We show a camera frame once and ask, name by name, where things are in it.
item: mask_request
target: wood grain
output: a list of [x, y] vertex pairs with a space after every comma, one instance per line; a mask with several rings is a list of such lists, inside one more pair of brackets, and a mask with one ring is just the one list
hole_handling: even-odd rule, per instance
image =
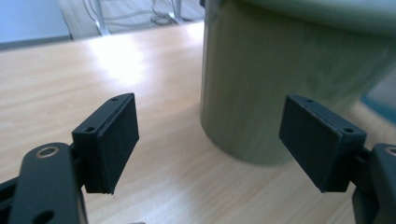
[[[105, 100], [134, 92], [141, 138], [115, 194], [85, 194], [91, 223], [353, 223], [353, 186], [321, 194], [295, 161], [255, 166], [208, 140], [199, 120], [203, 30], [0, 53], [0, 181], [18, 175], [29, 150], [71, 144], [71, 131]], [[349, 116], [372, 115], [355, 106]], [[394, 143], [393, 126], [366, 121], [375, 141]]]

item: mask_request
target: floor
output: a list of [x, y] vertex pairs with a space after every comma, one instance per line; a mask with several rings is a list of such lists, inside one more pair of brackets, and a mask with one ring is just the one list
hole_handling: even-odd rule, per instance
[[[57, 0], [74, 39], [99, 36], [95, 0]], [[111, 34], [175, 24], [168, 16], [175, 0], [102, 0], [106, 27]], [[199, 0], [183, 0], [181, 15], [186, 22], [202, 21], [205, 10]]]

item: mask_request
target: light green container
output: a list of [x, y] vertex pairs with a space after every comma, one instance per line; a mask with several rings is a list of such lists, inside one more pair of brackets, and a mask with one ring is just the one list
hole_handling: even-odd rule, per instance
[[234, 157], [280, 164], [290, 158], [278, 139], [287, 93], [341, 113], [395, 70], [396, 6], [252, 1], [206, 1], [201, 122]]

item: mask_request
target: cylindrical object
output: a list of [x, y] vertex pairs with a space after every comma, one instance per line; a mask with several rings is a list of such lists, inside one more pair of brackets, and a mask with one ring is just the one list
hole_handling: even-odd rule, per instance
[[222, 150], [279, 164], [287, 93], [337, 113], [395, 67], [391, 35], [318, 24], [240, 0], [206, 1], [201, 122]]

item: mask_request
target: mounting hole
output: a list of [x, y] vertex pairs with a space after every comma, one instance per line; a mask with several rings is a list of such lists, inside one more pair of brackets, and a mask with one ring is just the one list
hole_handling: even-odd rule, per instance
[[38, 150], [35, 156], [39, 159], [43, 159], [55, 155], [58, 151], [58, 147], [44, 147]]
[[353, 133], [353, 129], [345, 128], [344, 131], [345, 131], [346, 133]]
[[386, 151], [392, 155], [392, 156], [396, 156], [396, 147], [387, 147]]
[[90, 132], [92, 132], [93, 130], [95, 130], [95, 128], [93, 128], [93, 127], [88, 127], [88, 128], [85, 128], [85, 129], [84, 129], [84, 132], [90, 133]]
[[50, 222], [54, 216], [55, 216], [55, 214], [52, 211], [45, 211], [45, 212], [42, 212], [42, 213], [38, 214], [37, 216], [35, 216], [35, 218], [33, 219], [33, 223], [34, 224], [45, 224], [45, 223]]

